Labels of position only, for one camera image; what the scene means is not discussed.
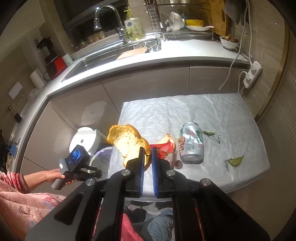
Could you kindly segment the person's left hand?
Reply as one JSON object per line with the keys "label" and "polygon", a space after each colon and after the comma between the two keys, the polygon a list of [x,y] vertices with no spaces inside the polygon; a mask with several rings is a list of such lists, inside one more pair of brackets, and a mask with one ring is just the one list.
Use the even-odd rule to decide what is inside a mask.
{"label": "person's left hand", "polygon": [[62,174],[59,169],[45,171],[45,180],[49,183],[54,183],[57,179],[65,181],[67,176]]}

